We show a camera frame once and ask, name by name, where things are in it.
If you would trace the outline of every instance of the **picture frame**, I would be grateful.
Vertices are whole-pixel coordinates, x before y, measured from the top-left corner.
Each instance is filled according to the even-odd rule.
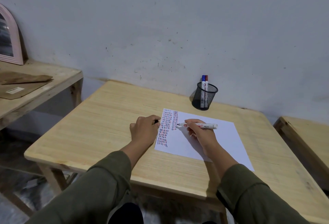
[[[0,61],[23,65],[19,28],[14,17],[0,4]]]

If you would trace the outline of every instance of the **hand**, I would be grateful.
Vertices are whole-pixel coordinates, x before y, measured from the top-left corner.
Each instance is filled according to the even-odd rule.
[[[130,124],[131,141],[145,144],[149,147],[158,134],[160,122],[153,124],[155,120],[160,120],[159,116],[139,117],[136,123]]]
[[[214,131],[210,129],[199,128],[195,123],[205,124],[205,122],[199,119],[186,119],[185,122],[188,126],[188,134],[198,139],[203,148],[203,152],[206,156],[210,157],[214,149],[219,146]]]

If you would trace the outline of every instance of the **brown paper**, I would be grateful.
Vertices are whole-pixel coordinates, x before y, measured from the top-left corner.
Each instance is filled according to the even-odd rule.
[[[31,82],[46,82],[52,76],[48,75],[30,75],[19,72],[5,71],[0,72],[0,84],[21,84]]]
[[[36,89],[39,89],[40,87],[48,84],[51,81],[53,81],[53,79],[47,80],[46,82],[0,85],[0,98],[6,98],[6,99],[20,98]]]

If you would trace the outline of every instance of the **green shirt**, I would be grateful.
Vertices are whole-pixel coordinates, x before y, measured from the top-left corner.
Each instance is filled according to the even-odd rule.
[[[130,176],[128,156],[112,152],[26,223],[106,224],[110,211],[129,193]],[[225,172],[216,195],[239,224],[309,223],[242,164]]]

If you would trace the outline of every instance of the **person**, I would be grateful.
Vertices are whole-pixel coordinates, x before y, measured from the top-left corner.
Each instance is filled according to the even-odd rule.
[[[88,169],[75,183],[36,212],[28,224],[68,223],[143,223],[139,207],[121,206],[130,191],[131,170],[154,142],[160,117],[139,117],[130,124],[131,142],[114,151]],[[308,223],[296,210],[276,195],[244,165],[238,164],[217,142],[213,130],[200,129],[199,119],[185,120],[191,136],[196,138],[205,155],[214,163],[221,179],[217,197],[239,224]]]

